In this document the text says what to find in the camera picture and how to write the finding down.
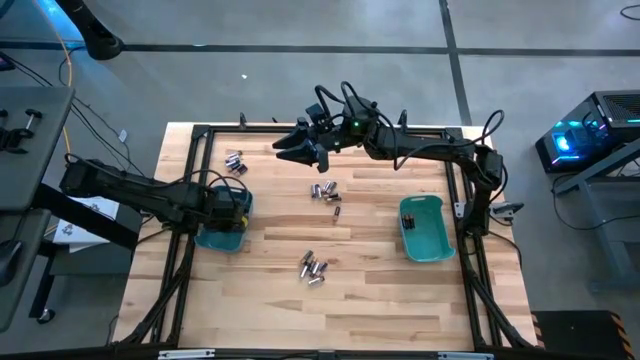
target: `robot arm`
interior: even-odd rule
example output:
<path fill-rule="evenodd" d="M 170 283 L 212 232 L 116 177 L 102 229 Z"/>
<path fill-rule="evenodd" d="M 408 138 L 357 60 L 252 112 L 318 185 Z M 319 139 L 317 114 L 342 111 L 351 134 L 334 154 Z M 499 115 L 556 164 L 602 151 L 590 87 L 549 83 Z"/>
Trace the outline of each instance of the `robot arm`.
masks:
<path fill-rule="evenodd" d="M 479 139 L 407 135 L 380 120 L 383 115 L 375 102 L 360 98 L 355 93 L 345 101 L 342 114 L 336 116 L 327 113 L 324 103 L 309 107 L 306 112 L 313 125 L 304 118 L 298 118 L 295 129 L 273 144 L 275 149 L 282 150 L 276 156 L 309 166 L 317 163 L 321 173 L 329 169 L 328 152 L 339 153 L 351 146 L 363 146 L 374 160 L 393 160 L 396 170 L 409 157 L 453 162 L 460 166 L 475 189 L 473 201 L 465 208 L 463 230 L 480 236 L 488 233 L 491 192 L 502 184 L 503 160 L 500 154 L 484 144 L 477 144 Z M 337 117 L 343 118 L 341 124 L 333 122 Z M 398 166 L 395 164 L 399 157 L 405 157 L 405 160 Z"/>

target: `gray floor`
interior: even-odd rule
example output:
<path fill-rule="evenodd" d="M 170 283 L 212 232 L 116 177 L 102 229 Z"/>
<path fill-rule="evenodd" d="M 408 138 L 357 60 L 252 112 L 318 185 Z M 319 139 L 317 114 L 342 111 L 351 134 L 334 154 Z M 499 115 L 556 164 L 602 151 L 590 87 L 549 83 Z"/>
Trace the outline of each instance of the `gray floor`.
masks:
<path fill-rule="evenodd" d="M 127 43 L 446 46 L 438 0 L 87 3 Z M 640 22 L 618 14 L 631 3 L 449 0 L 449 8 L 459 47 L 637 50 Z M 64 24 L 61 32 L 65 39 L 77 39 Z M 27 1 L 16 2 L 0 20 L 0 34 L 0 41 L 55 40 Z M 61 52 L 7 53 L 57 81 Z M 167 122 L 235 121 L 240 111 L 250 121 L 269 121 L 272 116 L 290 121 L 314 101 L 312 88 L 318 83 L 337 90 L 339 81 L 349 80 L 362 96 L 378 100 L 391 117 L 407 108 L 413 124 L 461 124 L 447 55 L 126 52 L 111 61 L 95 62 L 79 51 L 73 60 L 78 97 L 92 104 L 114 128 L 129 132 L 132 159 L 148 175 L 153 174 Z M 563 227 L 555 217 L 550 181 L 533 143 L 590 92 L 640 88 L 638 60 L 460 58 L 472 123 L 482 125 L 497 108 L 507 114 L 494 143 L 511 175 L 508 198 L 526 204 L 518 213 L 514 232 L 523 252 L 532 309 L 615 311 L 624 319 L 636 349 L 640 349 L 638 293 L 594 295 L 588 291 L 589 281 L 607 276 L 602 251 L 593 234 Z M 21 73 L 9 72 L 0 74 L 0 84 L 34 83 Z M 110 136 L 97 120 L 93 123 Z M 73 116 L 68 127 L 73 152 L 113 162 Z M 60 141 L 45 177 L 51 184 L 57 184 L 63 173 L 63 152 Z M 0 335 L 0 352 L 103 344 L 125 281 L 68 278 L 56 282 L 50 303 L 58 317 L 37 326 L 26 319 L 26 309 L 41 269 L 41 263 L 34 268 L 13 327 Z"/>

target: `metal bracket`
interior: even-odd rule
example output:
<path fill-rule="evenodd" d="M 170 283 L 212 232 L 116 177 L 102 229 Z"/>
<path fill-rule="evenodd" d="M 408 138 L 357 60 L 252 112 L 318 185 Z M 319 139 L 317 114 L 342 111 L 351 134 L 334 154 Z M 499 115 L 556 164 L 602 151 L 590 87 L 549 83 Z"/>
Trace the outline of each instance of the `metal bracket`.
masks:
<path fill-rule="evenodd" d="M 458 219 L 462 219 L 464 217 L 464 207 L 466 204 L 467 204 L 466 201 L 459 201 L 453 204 L 453 208 L 456 212 L 456 217 Z M 509 205 L 512 205 L 512 203 L 502 202 L 497 204 L 491 204 L 489 205 L 489 215 L 491 215 L 496 219 L 513 220 L 513 216 L 515 215 L 516 211 L 520 210 L 519 208 L 515 208 L 515 211 L 513 209 L 498 211 L 498 210 L 501 210 L 504 206 L 509 206 Z"/>
<path fill-rule="evenodd" d="M 438 360 L 493 360 L 493 354 L 463 353 L 463 352 L 440 352 Z"/>
<path fill-rule="evenodd" d="M 216 355 L 215 353 L 216 349 L 160 351 L 158 360 L 213 359 Z"/>

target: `teal plastic basket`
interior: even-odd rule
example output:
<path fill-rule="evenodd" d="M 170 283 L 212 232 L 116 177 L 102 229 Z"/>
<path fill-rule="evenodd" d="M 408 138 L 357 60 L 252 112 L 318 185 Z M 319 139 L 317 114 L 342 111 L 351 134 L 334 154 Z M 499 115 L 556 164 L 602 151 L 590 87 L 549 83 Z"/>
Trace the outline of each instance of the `teal plastic basket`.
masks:
<path fill-rule="evenodd" d="M 413 215 L 415 228 L 404 229 L 402 215 Z M 442 200 L 439 197 L 424 195 L 403 199 L 398 219 L 404 250 L 412 261 L 442 261 L 456 254 L 456 250 L 449 246 L 442 218 Z"/>
<path fill-rule="evenodd" d="M 216 186 L 213 188 L 216 191 L 227 191 L 225 185 Z M 249 197 L 248 207 L 245 210 L 245 216 L 247 218 L 250 217 L 253 212 L 253 195 L 250 192 L 245 191 L 240 188 L 231 188 L 231 193 L 233 194 L 234 199 L 239 201 L 244 201 L 247 196 Z M 245 227 L 244 231 L 238 232 L 221 232 L 221 231 L 211 231 L 211 230 L 202 230 L 198 236 L 195 238 L 195 243 L 199 247 L 218 250 L 226 253 L 235 253 L 242 249 L 242 245 L 244 245 L 245 238 L 247 236 L 247 230 L 249 225 Z"/>

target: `wooden tabletop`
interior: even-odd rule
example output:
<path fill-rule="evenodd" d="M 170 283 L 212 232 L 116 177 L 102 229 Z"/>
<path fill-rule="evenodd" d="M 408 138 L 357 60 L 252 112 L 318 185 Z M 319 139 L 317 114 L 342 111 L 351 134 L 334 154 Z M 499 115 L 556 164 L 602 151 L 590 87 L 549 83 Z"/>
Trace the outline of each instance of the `wooden tabletop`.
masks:
<path fill-rule="evenodd" d="M 157 179 L 183 175 L 193 125 L 168 124 Z M 466 138 L 480 130 L 463 128 Z M 449 242 L 456 247 L 444 163 L 411 159 L 396 172 L 390 162 L 349 148 L 330 155 L 330 170 L 319 174 L 315 167 L 276 159 L 271 144 L 279 137 L 216 134 L 210 167 L 226 171 L 225 156 L 242 150 L 249 171 L 241 180 L 254 195 L 254 211 L 240 253 L 196 248 L 180 346 L 472 350 L 458 255 L 437 263 L 411 262 L 398 226 L 402 198 L 439 196 Z M 336 224 L 335 205 L 310 198 L 310 186 L 326 180 L 338 183 L 343 198 Z M 491 228 L 512 238 L 509 228 L 496 223 Z M 158 229 L 150 222 L 140 235 Z M 169 237 L 165 233 L 136 249 L 114 339 L 128 335 L 156 300 Z M 497 303 L 522 336 L 536 343 L 514 249 L 492 236 L 484 243 Z M 309 249 L 329 262 L 326 281 L 317 288 L 298 277 L 298 262 Z M 489 341 L 486 312 L 479 307 Z"/>

